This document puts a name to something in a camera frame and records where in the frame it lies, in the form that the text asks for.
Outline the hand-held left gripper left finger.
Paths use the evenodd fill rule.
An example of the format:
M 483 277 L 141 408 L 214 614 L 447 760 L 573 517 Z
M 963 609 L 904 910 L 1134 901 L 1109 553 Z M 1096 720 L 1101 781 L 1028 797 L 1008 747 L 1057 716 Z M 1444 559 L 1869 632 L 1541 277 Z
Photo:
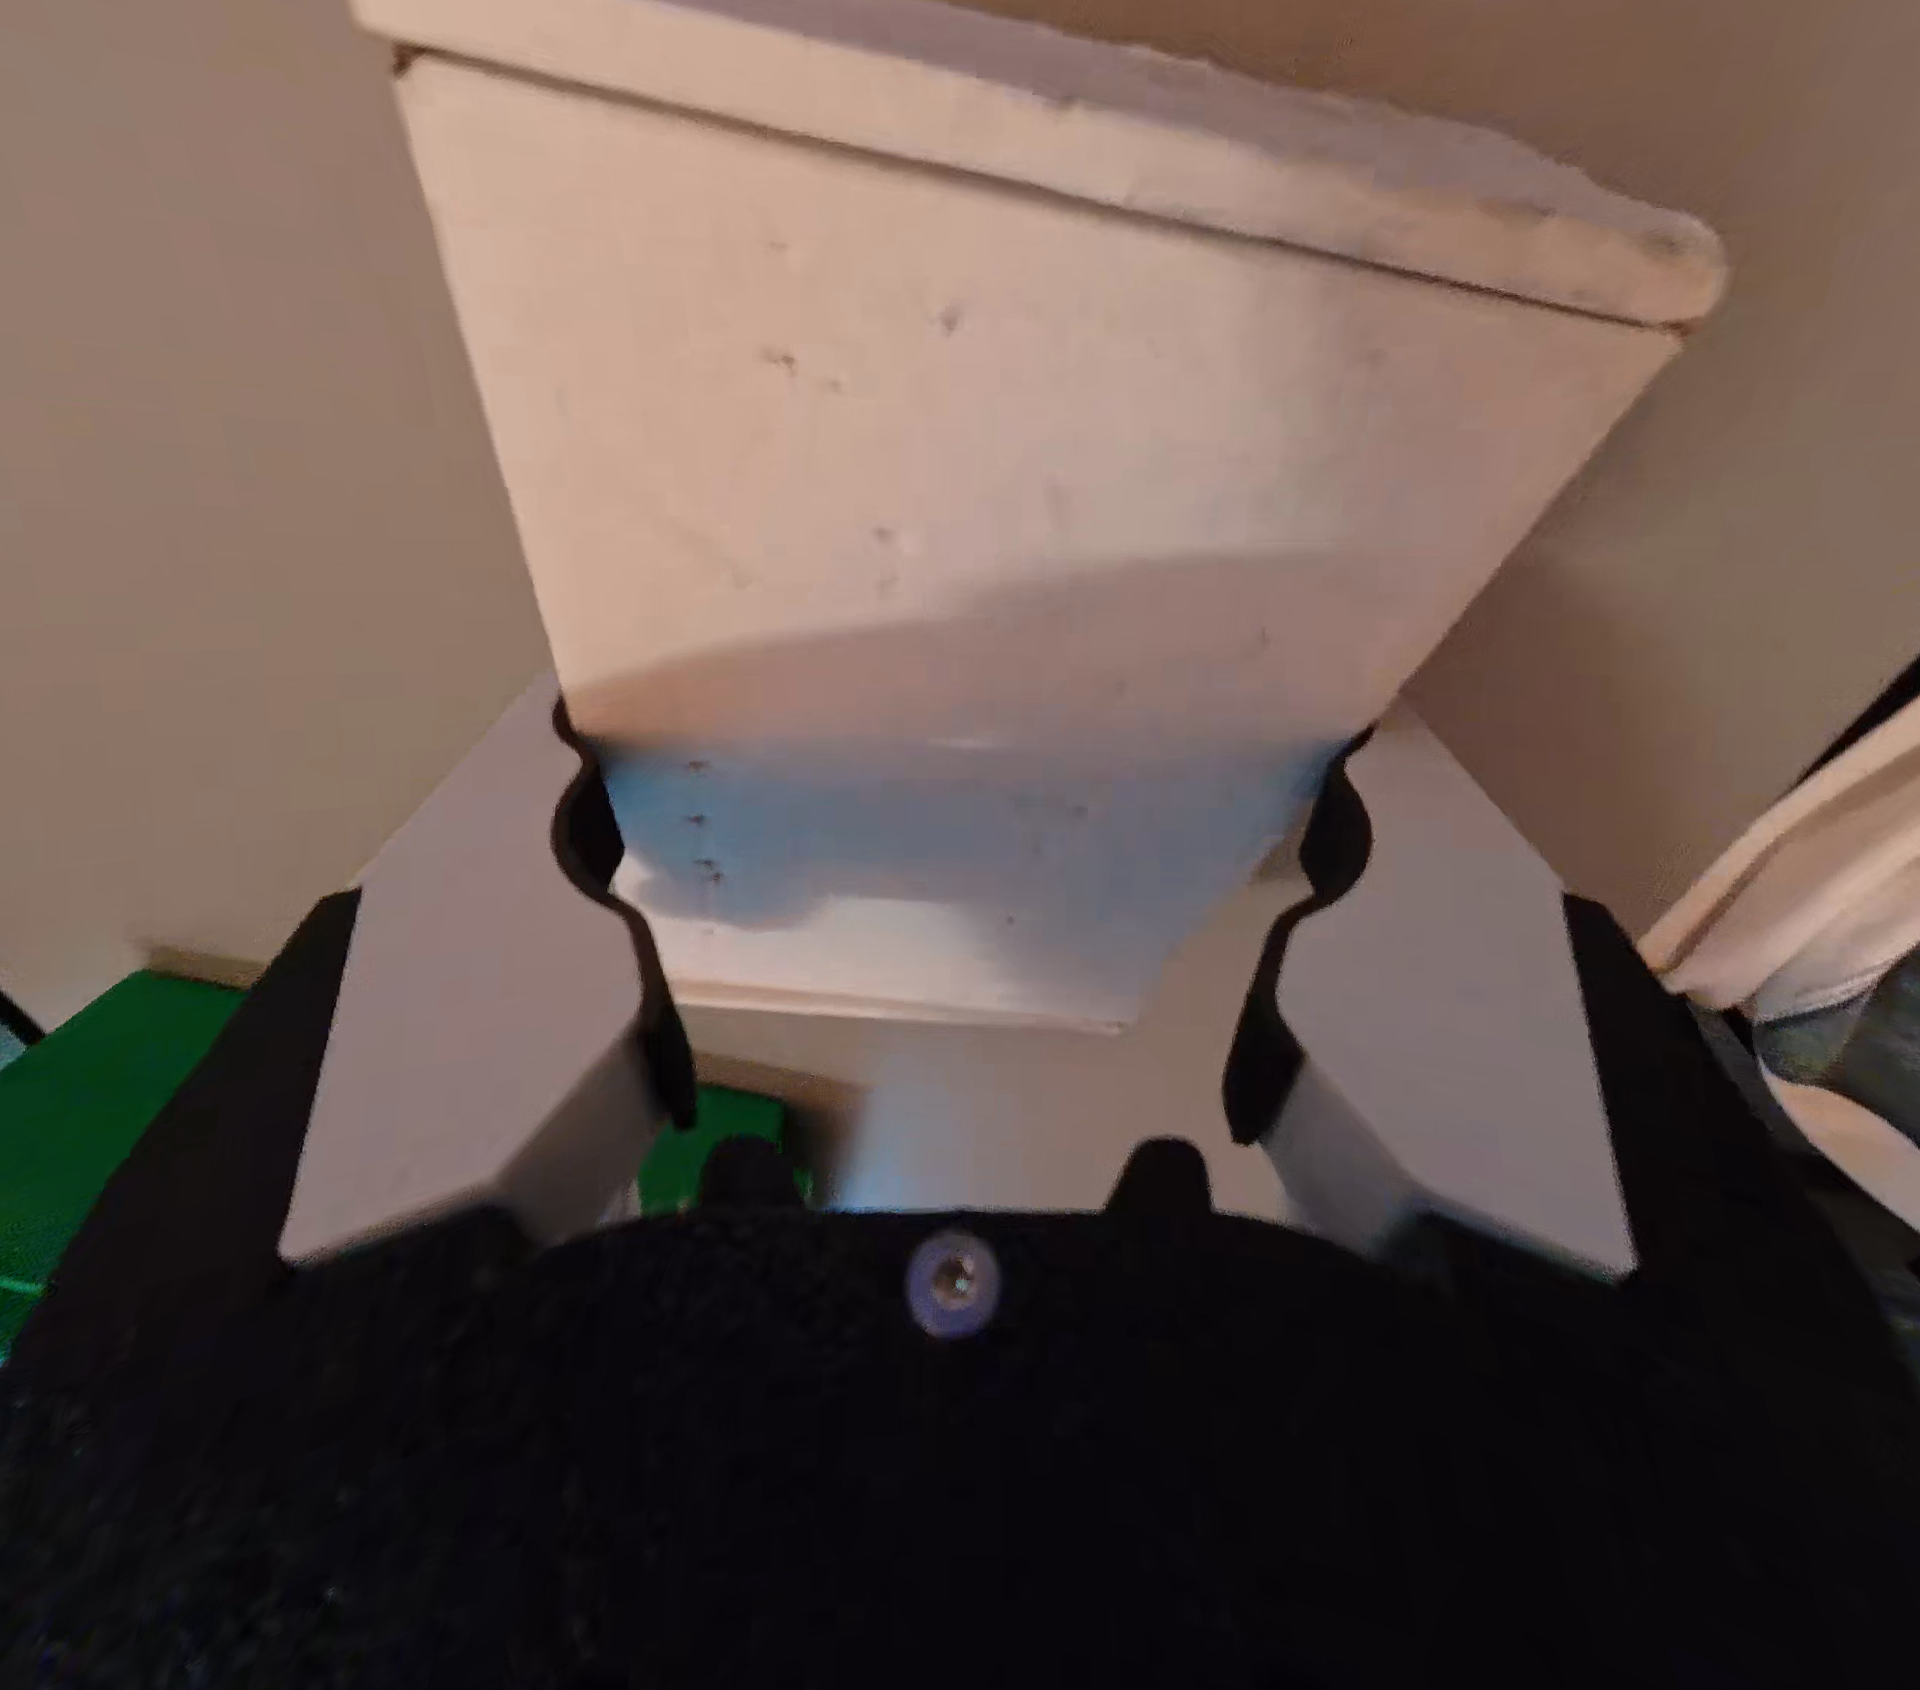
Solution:
M 288 1264 L 476 1209 L 534 1245 L 634 1213 L 696 1080 L 621 860 L 597 760 L 542 673 L 356 882 Z

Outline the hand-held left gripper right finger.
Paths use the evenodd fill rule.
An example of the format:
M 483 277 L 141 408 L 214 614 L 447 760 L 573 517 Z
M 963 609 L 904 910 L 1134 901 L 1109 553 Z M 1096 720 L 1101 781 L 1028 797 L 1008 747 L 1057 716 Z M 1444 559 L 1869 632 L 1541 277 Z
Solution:
M 1296 866 L 1220 1085 L 1285 1222 L 1384 1253 L 1440 1217 L 1623 1279 L 1636 1245 L 1549 864 L 1394 709 L 1330 762 Z

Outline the green plastic bin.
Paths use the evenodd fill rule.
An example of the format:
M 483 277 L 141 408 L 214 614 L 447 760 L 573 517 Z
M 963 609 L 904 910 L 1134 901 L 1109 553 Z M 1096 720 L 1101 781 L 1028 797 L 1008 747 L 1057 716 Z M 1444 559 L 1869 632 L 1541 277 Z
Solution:
M 245 1324 L 284 1261 L 341 970 L 252 993 L 131 973 L 3 1069 L 3 1363 L 20 1389 L 128 1377 Z

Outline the white cardboard mailer box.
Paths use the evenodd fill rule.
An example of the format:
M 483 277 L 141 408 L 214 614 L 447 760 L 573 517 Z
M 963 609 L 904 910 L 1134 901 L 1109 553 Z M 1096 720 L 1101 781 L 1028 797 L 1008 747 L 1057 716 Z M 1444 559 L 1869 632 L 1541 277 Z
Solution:
M 676 996 L 1118 1031 L 1717 312 L 1525 144 L 933 0 L 347 0 Z

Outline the grey desk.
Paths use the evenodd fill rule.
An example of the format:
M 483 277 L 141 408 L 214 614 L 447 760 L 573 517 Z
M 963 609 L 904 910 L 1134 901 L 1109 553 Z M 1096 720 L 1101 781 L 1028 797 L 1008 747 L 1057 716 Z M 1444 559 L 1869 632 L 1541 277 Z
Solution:
M 1646 927 L 1917 652 L 1917 0 L 957 0 L 1498 129 L 1735 280 L 1415 682 Z M 545 662 L 341 0 L 3 0 L 3 987 L 265 961 Z

